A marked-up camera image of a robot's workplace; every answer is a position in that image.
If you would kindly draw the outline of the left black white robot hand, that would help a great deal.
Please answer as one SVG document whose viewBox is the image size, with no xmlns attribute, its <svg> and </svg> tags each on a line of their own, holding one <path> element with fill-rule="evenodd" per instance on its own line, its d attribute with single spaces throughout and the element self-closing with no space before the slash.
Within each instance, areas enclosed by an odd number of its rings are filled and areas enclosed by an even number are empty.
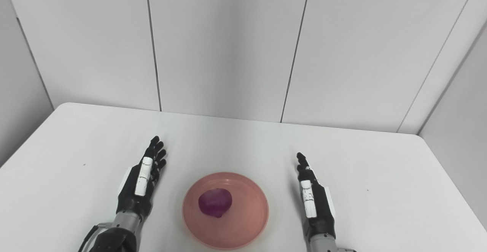
<svg viewBox="0 0 487 252">
<path fill-rule="evenodd" d="M 153 193 L 167 161 L 164 143 L 159 136 L 152 138 L 138 164 L 134 165 L 118 195 L 116 213 L 132 212 L 144 220 L 153 207 Z"/>
</svg>

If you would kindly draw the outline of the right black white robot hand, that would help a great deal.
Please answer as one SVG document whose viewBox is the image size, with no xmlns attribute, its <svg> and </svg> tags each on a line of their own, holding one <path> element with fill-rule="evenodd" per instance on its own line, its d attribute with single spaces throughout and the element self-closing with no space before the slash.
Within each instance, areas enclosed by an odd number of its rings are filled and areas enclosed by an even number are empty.
<svg viewBox="0 0 487 252">
<path fill-rule="evenodd" d="M 318 182 L 306 157 L 297 153 L 298 181 L 309 229 L 310 239 L 315 235 L 328 235 L 336 238 L 335 219 L 331 211 L 330 201 L 325 188 Z"/>
</svg>

